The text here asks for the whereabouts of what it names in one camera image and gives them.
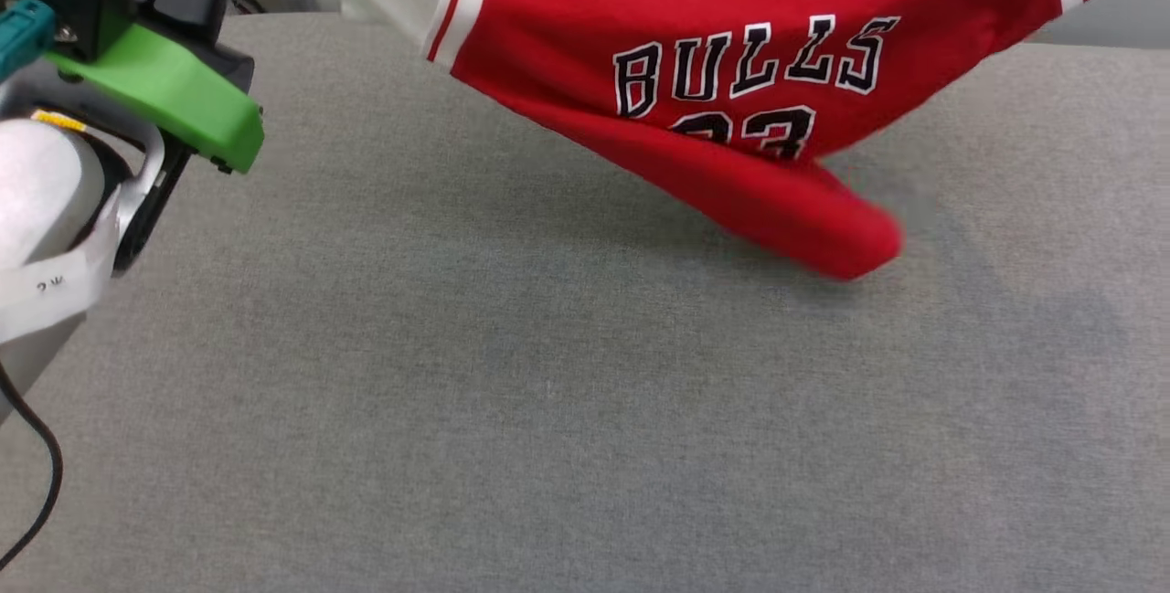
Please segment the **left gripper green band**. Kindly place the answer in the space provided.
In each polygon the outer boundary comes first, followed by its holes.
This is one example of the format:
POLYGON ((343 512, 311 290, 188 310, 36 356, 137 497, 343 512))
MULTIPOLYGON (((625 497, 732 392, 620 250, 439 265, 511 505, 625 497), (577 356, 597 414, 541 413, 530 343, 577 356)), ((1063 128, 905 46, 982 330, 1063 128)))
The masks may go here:
POLYGON ((142 171, 122 181, 121 242, 113 273, 142 255, 193 156, 218 171, 245 174, 264 142, 263 110, 252 98, 255 61, 220 43, 230 0, 131 0, 133 23, 92 61, 55 51, 58 76, 82 82, 99 109, 99 127, 142 149, 142 171))

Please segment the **white tape label strip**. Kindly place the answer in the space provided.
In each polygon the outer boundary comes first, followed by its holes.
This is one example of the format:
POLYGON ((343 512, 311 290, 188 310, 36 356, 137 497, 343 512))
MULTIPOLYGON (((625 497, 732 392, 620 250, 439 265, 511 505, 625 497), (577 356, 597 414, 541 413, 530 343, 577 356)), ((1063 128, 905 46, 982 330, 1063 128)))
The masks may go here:
POLYGON ((112 277, 121 246, 121 192, 113 192, 80 246, 54 258, 0 270, 0 344, 84 313, 112 277))

